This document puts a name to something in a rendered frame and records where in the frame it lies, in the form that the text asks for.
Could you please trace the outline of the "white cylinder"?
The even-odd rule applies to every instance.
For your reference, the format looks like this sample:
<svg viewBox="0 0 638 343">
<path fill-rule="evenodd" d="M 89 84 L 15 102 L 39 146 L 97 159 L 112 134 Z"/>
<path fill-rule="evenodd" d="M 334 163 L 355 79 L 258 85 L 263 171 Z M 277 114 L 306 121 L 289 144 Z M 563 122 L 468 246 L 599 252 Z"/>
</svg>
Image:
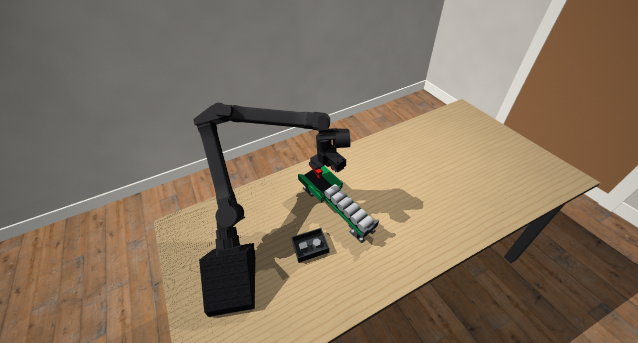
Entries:
<svg viewBox="0 0 638 343">
<path fill-rule="evenodd" d="M 342 201 L 345 197 L 347 197 L 345 191 L 340 190 L 331 197 L 331 200 L 334 205 L 337 205 L 337 203 Z"/>
<path fill-rule="evenodd" d="M 345 197 L 342 201 L 337 203 L 337 207 L 338 207 L 339 210 L 341 210 L 343 212 L 352 203 L 353 203 L 352 198 Z"/>
<path fill-rule="evenodd" d="M 357 205 L 357 203 L 354 202 L 349 207 L 347 207 L 343 211 L 343 213 L 345 214 L 346 217 L 351 218 L 351 216 L 353 216 L 353 214 L 355 214 L 359 210 L 360 210 L 360 207 Z"/>
<path fill-rule="evenodd" d="M 357 224 L 357 227 L 359 228 L 360 231 L 364 231 L 365 228 L 369 228 L 370 226 L 373 225 L 373 218 L 370 216 L 367 216 L 366 218 L 364 218 L 363 220 L 361 220 L 361 222 L 359 222 Z"/>
<path fill-rule="evenodd" d="M 351 216 L 350 220 L 352 223 L 357 225 L 359 222 L 361 222 L 361 220 L 363 220 L 366 217 L 367 217 L 367 214 L 365 213 L 365 211 L 363 209 L 360 209 L 358 212 L 353 214 L 353 216 Z"/>
</svg>

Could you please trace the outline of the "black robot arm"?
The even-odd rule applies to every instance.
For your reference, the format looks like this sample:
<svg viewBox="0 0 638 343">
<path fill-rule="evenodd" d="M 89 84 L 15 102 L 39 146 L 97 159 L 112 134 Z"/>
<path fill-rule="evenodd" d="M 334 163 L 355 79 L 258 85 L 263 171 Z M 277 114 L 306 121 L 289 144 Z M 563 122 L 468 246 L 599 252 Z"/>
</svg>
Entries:
<svg viewBox="0 0 638 343">
<path fill-rule="evenodd" d="M 330 117 L 326 113 L 300 113 L 216 103 L 195 117 L 194 125 L 197 125 L 200 132 L 216 191 L 218 207 L 216 211 L 216 255 L 242 251 L 239 235 L 237 235 L 237 229 L 234 225 L 245 218 L 244 209 L 237 203 L 232 190 L 217 135 L 217 124 L 230 120 L 318 130 L 319 133 L 316 135 L 317 149 L 328 151 L 332 148 L 326 153 L 318 151 L 318 161 L 324 166 L 329 163 L 335 172 L 343 170 L 346 166 L 346 159 L 338 154 L 336 148 L 350 147 L 349 129 L 329 129 Z"/>
</svg>

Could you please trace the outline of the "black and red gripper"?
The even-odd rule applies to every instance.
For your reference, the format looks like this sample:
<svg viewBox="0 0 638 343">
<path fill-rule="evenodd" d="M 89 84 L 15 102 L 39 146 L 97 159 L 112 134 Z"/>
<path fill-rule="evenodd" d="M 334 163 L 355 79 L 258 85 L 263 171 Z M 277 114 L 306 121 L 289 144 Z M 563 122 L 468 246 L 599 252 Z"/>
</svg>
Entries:
<svg viewBox="0 0 638 343">
<path fill-rule="evenodd" d="M 332 149 L 332 148 L 331 148 L 331 149 Z M 331 149 L 330 149 L 330 150 L 331 150 Z M 330 150 L 328 150 L 328 151 L 320 151 L 320 150 L 318 150 L 318 149 L 317 149 L 317 151 L 319 151 L 319 152 L 321 152 L 321 153 L 326 153 L 326 152 L 329 152 Z M 321 178 L 321 175 L 322 175 L 321 167 L 323 167 L 324 165 L 322 165 L 322 164 L 318 161 L 318 155 L 317 155 L 317 154 L 316 154 L 315 156 L 313 156 L 313 157 L 311 157 L 311 158 L 310 158 L 309 166 L 310 166 L 310 167 L 312 167 L 313 171 L 315 171 L 315 173 L 316 173 L 317 177 L 320 179 L 320 178 Z M 331 170 L 333 170 L 332 166 L 331 166 L 329 163 L 328 163 L 328 164 L 326 164 L 326 166 L 327 166 L 327 167 L 328 167 L 328 166 L 330 166 L 330 167 L 331 167 Z"/>
</svg>

